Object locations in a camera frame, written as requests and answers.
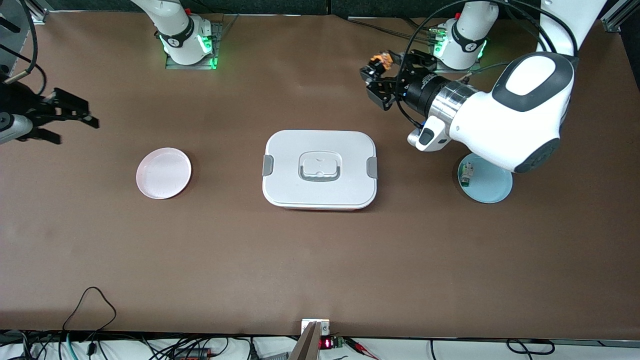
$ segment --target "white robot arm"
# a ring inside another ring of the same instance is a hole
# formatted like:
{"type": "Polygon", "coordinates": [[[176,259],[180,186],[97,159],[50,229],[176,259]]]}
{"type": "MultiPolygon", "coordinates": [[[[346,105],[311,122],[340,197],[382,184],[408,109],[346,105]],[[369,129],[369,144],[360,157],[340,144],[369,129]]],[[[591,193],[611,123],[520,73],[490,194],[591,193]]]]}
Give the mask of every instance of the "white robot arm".
{"type": "MultiPolygon", "coordinates": [[[[482,39],[488,31],[487,17],[478,14],[487,15],[493,11],[484,3],[478,2],[477,7],[465,6],[460,17],[460,20],[467,19],[465,12],[472,10],[474,18],[480,19],[481,31],[476,37],[484,34],[482,39]]],[[[438,54],[429,56],[419,51],[405,55],[404,62],[408,66],[401,69],[396,78],[381,78],[388,69],[380,67],[376,58],[361,69],[361,75],[367,82],[369,97],[384,110],[388,110],[394,101],[403,101],[425,116],[423,125],[407,138],[418,150],[437,151],[453,139],[499,167],[511,172],[527,172],[541,165],[559,146],[559,129],[575,79],[577,57],[574,57],[574,51],[582,44],[604,3],[605,0],[543,1],[542,9],[568,25],[575,38],[575,47],[562,26],[542,15],[541,26],[557,53],[539,51],[513,60],[489,93],[434,74],[433,64],[438,54]],[[396,87],[396,81],[402,82],[402,87],[396,87]]],[[[469,22],[464,24],[465,29],[471,26],[469,22]]],[[[439,57],[442,61],[450,60],[446,58],[448,54],[464,48],[466,40],[454,44],[458,38],[451,37],[445,57],[439,57]]],[[[396,58],[393,62],[400,62],[399,55],[383,54],[396,58]]],[[[460,59],[463,61],[458,65],[459,69],[475,61],[467,54],[462,54],[460,59]]]]}
{"type": "Polygon", "coordinates": [[[204,39],[211,36],[211,22],[187,13],[179,0],[131,0],[149,15],[158,29],[164,50],[175,62],[191,65],[212,52],[204,39]]]}

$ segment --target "brown table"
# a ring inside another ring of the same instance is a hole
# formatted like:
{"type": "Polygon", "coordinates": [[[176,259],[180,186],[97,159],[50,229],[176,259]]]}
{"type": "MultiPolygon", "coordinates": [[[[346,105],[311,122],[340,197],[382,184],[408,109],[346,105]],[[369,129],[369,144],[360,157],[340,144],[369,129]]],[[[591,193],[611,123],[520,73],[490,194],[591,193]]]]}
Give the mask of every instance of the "brown table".
{"type": "MultiPolygon", "coordinates": [[[[411,125],[365,94],[358,69],[404,40],[332,16],[241,17],[203,72],[164,70],[152,33],[139,13],[38,27],[49,88],[89,100],[102,127],[51,124],[63,145],[0,147],[1,328],[59,329],[96,285],[118,309],[113,330],[294,334],[322,316],[354,336],[640,340],[640,94],[618,35],[596,24],[587,38],[558,152],[484,205],[454,184],[464,145],[412,149],[411,125]],[[375,201],[269,204],[264,146],[292,128],[367,133],[375,201]],[[170,200],[134,180],[160,147],[194,165],[170,200]]],[[[485,64],[531,51],[526,36],[499,22],[485,64]]],[[[472,83],[488,91],[499,72],[472,83]]],[[[92,294],[70,326],[108,318],[92,294]]]]}

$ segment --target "orange component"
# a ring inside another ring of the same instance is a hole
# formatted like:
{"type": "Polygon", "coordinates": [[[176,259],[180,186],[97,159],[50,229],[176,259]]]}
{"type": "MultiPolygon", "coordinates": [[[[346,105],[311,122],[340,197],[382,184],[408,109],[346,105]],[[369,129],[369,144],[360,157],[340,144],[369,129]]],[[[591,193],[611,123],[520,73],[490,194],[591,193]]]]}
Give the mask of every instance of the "orange component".
{"type": "Polygon", "coordinates": [[[380,53],[377,55],[374,55],[371,58],[371,61],[374,60],[380,60],[380,62],[382,63],[382,66],[384,66],[385,70],[390,70],[391,69],[391,65],[393,65],[394,61],[391,58],[391,55],[389,53],[380,53]]]}

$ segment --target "light blue plate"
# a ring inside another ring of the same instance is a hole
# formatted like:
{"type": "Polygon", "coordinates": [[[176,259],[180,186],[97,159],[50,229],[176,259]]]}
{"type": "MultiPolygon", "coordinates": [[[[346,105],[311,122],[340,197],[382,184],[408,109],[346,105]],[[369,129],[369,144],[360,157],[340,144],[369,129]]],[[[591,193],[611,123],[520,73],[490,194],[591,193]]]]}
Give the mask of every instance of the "light blue plate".
{"type": "Polygon", "coordinates": [[[504,200],[509,195],[513,187],[513,175],[511,172],[471,153],[465,156],[458,165],[458,184],[471,199],[485,204],[493,204],[504,200]],[[462,166],[468,162],[473,164],[474,174],[471,176],[469,186],[464,187],[460,182],[460,175],[462,175],[462,166]]]}

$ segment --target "round plate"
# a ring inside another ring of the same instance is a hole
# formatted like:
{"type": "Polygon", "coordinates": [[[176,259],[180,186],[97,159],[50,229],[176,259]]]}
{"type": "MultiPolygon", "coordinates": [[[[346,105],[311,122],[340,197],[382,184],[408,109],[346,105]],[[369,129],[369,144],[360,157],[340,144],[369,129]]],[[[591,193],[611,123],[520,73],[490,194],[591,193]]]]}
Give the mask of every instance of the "round plate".
{"type": "Polygon", "coordinates": [[[504,200],[509,195],[513,187],[513,175],[511,172],[471,153],[465,156],[458,165],[458,184],[471,199],[485,204],[493,204],[504,200]],[[468,162],[473,164],[474,174],[471,176],[469,186],[465,187],[460,182],[460,176],[462,175],[462,166],[468,162]]]}
{"type": "Polygon", "coordinates": [[[191,178],[191,162],[184,152],[163,147],[145,156],[138,165],[136,183],[151,199],[178,195],[191,178]]]}

